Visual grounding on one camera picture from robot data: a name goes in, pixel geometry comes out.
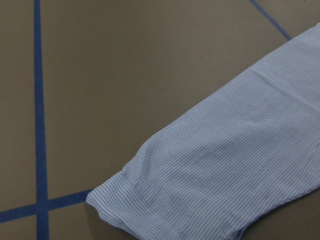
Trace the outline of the light blue striped shirt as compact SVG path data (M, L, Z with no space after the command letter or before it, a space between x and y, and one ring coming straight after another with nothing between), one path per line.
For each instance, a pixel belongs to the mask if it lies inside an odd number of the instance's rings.
M320 186L320 27L150 137L86 202L140 240L238 240Z

